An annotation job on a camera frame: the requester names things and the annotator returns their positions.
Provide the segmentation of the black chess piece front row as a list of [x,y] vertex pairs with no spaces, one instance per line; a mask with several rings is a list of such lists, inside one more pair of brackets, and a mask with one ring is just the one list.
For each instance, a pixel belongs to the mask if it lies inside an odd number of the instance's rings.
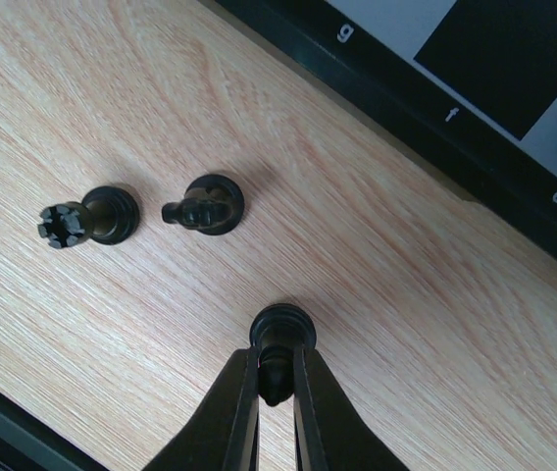
[[311,317],[300,307],[277,303],[254,319],[250,344],[259,350],[259,396],[275,407],[294,393],[293,358],[301,346],[316,346],[317,333]]

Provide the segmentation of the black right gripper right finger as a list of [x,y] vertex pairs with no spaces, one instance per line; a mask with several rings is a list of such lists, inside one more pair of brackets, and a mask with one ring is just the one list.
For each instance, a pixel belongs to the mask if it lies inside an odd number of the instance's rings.
[[407,468],[362,420],[317,349],[295,349],[293,368],[299,470]]

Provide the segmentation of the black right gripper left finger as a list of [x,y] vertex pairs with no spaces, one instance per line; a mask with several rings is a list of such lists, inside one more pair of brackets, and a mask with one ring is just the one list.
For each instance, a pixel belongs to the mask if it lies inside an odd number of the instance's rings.
[[184,427],[147,470],[259,468],[258,350],[236,350]]

